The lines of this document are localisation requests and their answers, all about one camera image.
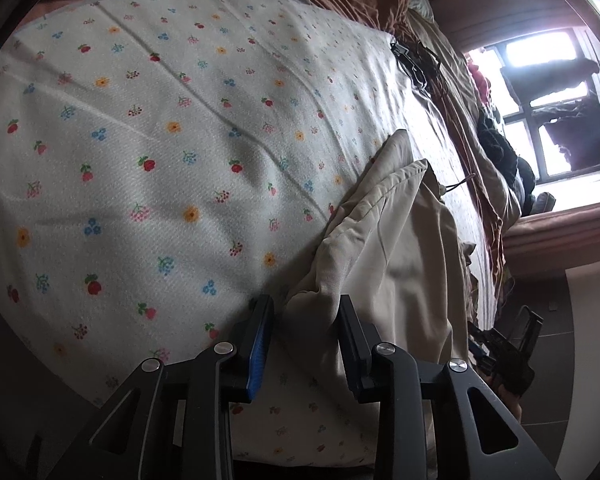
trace blue flower print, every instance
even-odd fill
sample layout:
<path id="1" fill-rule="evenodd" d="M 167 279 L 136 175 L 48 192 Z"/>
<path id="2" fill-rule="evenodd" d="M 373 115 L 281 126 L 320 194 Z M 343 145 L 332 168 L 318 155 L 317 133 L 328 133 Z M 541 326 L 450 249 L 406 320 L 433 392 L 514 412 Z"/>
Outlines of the blue flower print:
<path id="1" fill-rule="evenodd" d="M 91 132 L 91 137 L 93 139 L 104 140 L 104 139 L 107 138 L 106 133 L 107 133 L 107 129 L 106 128 L 101 128 L 99 130 Z"/>
<path id="2" fill-rule="evenodd" d="M 62 112 L 60 112 L 60 117 L 62 117 L 63 120 L 70 119 L 74 115 L 75 115 L 75 107 L 73 107 L 73 106 L 65 106 L 62 109 Z"/>
<path id="3" fill-rule="evenodd" d="M 48 274 L 36 274 L 36 289 L 42 294 L 46 294 L 49 290 L 49 276 Z"/>
<path id="4" fill-rule="evenodd" d="M 170 256 L 165 256 L 164 258 L 158 257 L 158 272 L 160 272 L 160 274 L 168 276 L 173 270 L 174 265 L 175 261 Z"/>
<path id="5" fill-rule="evenodd" d="M 95 218 L 89 218 L 87 224 L 88 225 L 83 229 L 85 236 L 89 236 L 90 234 L 99 235 L 102 232 L 102 229 Z"/>
<path id="6" fill-rule="evenodd" d="M 214 280 L 209 280 L 208 282 L 206 282 L 206 285 L 202 287 L 202 293 L 210 294 L 212 296 L 215 296 L 218 293 L 218 291 L 216 290 L 216 284 L 214 283 Z"/>
<path id="7" fill-rule="evenodd" d="M 198 155 L 194 152 L 182 152 L 184 155 L 182 156 L 182 161 L 187 166 L 193 166 L 198 160 Z"/>

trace round metal pivot pin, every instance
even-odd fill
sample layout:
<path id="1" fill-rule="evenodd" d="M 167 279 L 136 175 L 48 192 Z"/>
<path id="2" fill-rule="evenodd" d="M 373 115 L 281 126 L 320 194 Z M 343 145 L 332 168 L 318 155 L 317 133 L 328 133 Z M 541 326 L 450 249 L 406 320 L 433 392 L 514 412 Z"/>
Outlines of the round metal pivot pin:
<path id="1" fill-rule="evenodd" d="M 142 362 L 141 368 L 143 372 L 155 372 L 160 368 L 160 361 L 158 359 L 147 359 Z"/>
<path id="2" fill-rule="evenodd" d="M 222 341 L 221 343 L 218 343 L 216 346 L 214 346 L 214 352 L 220 355 L 229 354 L 233 350 L 234 346 L 228 341 Z"/>
<path id="3" fill-rule="evenodd" d="M 462 361 L 462 359 L 457 359 L 454 357 L 451 359 L 451 361 L 449 361 L 449 368 L 458 373 L 465 372 L 468 367 L 469 365 Z"/>
<path id="4" fill-rule="evenodd" d="M 376 352 L 380 355 L 391 355 L 395 353 L 395 346 L 391 343 L 379 343 L 376 345 Z"/>

